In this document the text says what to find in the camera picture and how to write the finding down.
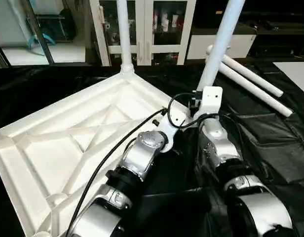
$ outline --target black cable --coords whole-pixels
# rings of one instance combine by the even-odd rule
[[[208,118],[214,118],[215,116],[218,116],[218,115],[219,115],[219,114],[217,114],[217,113],[215,113],[215,114],[205,114],[205,115],[201,115],[201,116],[200,116],[198,119],[196,119],[195,121],[190,122],[190,123],[185,124],[185,125],[176,125],[176,124],[174,124],[173,121],[172,121],[172,119],[171,119],[171,115],[170,115],[171,105],[172,105],[173,101],[174,101],[177,97],[182,96],[182,95],[189,95],[189,96],[192,96],[192,95],[194,95],[194,93],[191,93],[191,92],[190,92],[190,93],[180,93],[180,94],[174,95],[174,96],[172,97],[172,99],[170,100],[170,102],[168,103],[168,107],[167,107],[167,118],[168,118],[169,123],[170,123],[173,127],[178,128],[178,129],[187,128],[187,127],[192,126],[192,125],[195,124],[195,123],[201,122],[201,121],[203,121],[203,120],[205,120],[205,119],[208,119]]]
[[[189,127],[189,126],[191,126],[191,125],[193,125],[193,124],[195,124],[195,123],[202,122],[202,121],[204,121],[204,120],[206,120],[206,119],[214,118],[215,116],[220,116],[220,117],[223,117],[223,118],[227,118],[227,119],[229,119],[229,120],[235,125],[235,127],[236,127],[236,130],[237,130],[237,133],[238,133],[238,136],[239,136],[240,150],[241,150],[241,153],[242,153],[241,155],[243,156],[243,152],[244,152],[244,151],[243,151],[243,138],[242,138],[241,129],[240,129],[238,123],[237,123],[234,119],[232,119],[230,116],[228,116],[228,115],[219,114],[219,113],[204,114],[204,115],[201,115],[201,116],[200,116],[198,119],[196,119],[195,121],[190,122],[190,123],[188,123],[188,124],[186,124],[186,125],[180,125],[180,126],[178,126],[178,125],[174,124],[173,121],[172,121],[172,119],[171,119],[171,115],[170,115],[171,105],[172,105],[173,101],[174,101],[177,97],[182,96],[182,95],[193,96],[193,95],[195,95],[195,93],[194,93],[194,92],[179,93],[179,94],[174,95],[174,96],[172,97],[172,99],[171,99],[170,102],[168,103],[168,107],[167,107],[167,118],[168,118],[169,123],[170,123],[173,127],[175,127],[175,128],[183,129],[183,128],[187,128],[187,127]]]
[[[99,165],[96,167],[94,173],[92,174],[92,176],[90,177],[89,181],[87,182],[86,186],[85,186],[85,189],[81,195],[81,198],[79,199],[77,205],[76,205],[76,208],[74,210],[74,213],[73,213],[73,216],[72,216],[72,219],[70,221],[70,224],[69,224],[69,227],[68,227],[68,230],[67,230],[67,233],[66,233],[66,237],[69,236],[69,232],[70,232],[70,229],[75,221],[75,219],[77,218],[77,215],[78,215],[78,212],[83,204],[83,201],[86,197],[86,194],[89,190],[89,188],[91,187],[91,184],[92,182],[94,181],[98,171],[101,169],[101,167],[103,166],[103,164],[108,160],[108,158],[112,155],[112,153],[117,150],[117,148],[128,138],[130,137],[135,131],[137,131],[140,127],[142,127],[145,123],[147,123],[150,119],[152,119],[155,115],[157,114],[160,114],[162,112],[165,112],[167,109],[161,109],[157,112],[155,112],[154,114],[150,115],[147,119],[145,119],[142,123],[140,123],[138,126],[136,126],[134,129],[132,129],[127,135],[125,135],[109,152],[108,154],[103,158],[103,160],[99,163]]]
[[[129,143],[127,144],[127,146],[126,146],[126,148],[124,149],[123,152],[127,151],[128,148],[130,147],[131,143],[133,143],[136,139],[137,139],[136,137],[135,137],[135,138],[132,138],[132,139],[129,141]]]

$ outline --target white pipe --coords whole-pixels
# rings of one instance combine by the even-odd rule
[[[211,50],[212,50],[212,45],[207,48],[207,54],[210,54]],[[280,90],[276,86],[270,84],[268,81],[264,80],[259,75],[255,74],[251,70],[249,70],[246,67],[244,67],[243,65],[239,64],[238,62],[236,62],[229,56],[224,55],[222,58],[222,62],[224,62],[226,65],[228,65],[230,68],[234,69],[238,73],[245,76],[247,79],[256,83],[260,87],[266,89],[268,92],[275,95],[276,97],[280,97],[284,93],[282,90]]]
[[[286,106],[272,98],[265,91],[248,81],[246,78],[241,76],[239,73],[229,68],[227,65],[221,63],[219,66],[219,71],[223,73],[225,76],[230,78],[232,81],[236,82],[240,86],[244,87],[248,91],[250,91],[253,95],[263,100],[266,104],[280,112],[282,115],[289,117],[292,114],[292,111],[288,109]]]
[[[212,86],[213,82],[215,81],[219,64],[221,63],[222,57],[227,50],[244,3],[245,0],[228,1],[226,11],[219,26],[212,53],[210,54],[205,69],[201,75],[197,90],[203,90],[204,86],[206,85]]]
[[[121,72],[133,72],[133,64],[130,53],[130,33],[128,23],[127,0],[117,0],[119,37],[121,46]]]

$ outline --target floor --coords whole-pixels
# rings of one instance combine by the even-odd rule
[[[304,62],[280,62],[274,64],[304,91]]]
[[[85,45],[83,42],[66,42],[49,45],[55,63],[85,62]],[[12,66],[47,65],[48,61],[41,47],[32,50],[26,47],[5,47],[3,51]]]

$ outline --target white mounting bracket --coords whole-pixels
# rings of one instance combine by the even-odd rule
[[[205,86],[199,110],[193,116],[193,120],[196,120],[203,114],[218,113],[221,105],[222,91],[222,88],[219,86]]]
[[[187,116],[185,113],[178,110],[171,110],[171,120],[175,125],[182,125],[186,118]],[[175,128],[170,124],[166,114],[160,121],[158,127],[155,128],[155,131],[163,132],[167,136],[168,143],[161,150],[161,153],[168,152],[173,147],[174,135],[178,131],[178,128]]]

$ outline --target black tablecloth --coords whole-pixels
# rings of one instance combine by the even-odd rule
[[[280,98],[294,110],[284,118],[234,82],[218,74],[221,111],[240,124],[243,155],[258,177],[284,202],[299,236],[304,237],[304,93],[271,63],[248,66],[285,93]],[[138,67],[136,73],[170,96],[194,90],[202,65]],[[104,80],[119,68],[21,67],[0,69],[0,127]],[[237,133],[225,124],[230,134]],[[215,188],[194,174],[195,131],[176,136],[176,145],[149,175],[144,195],[131,217],[138,236],[231,236]],[[211,203],[212,215],[208,215]],[[0,180],[0,233],[23,236]]]

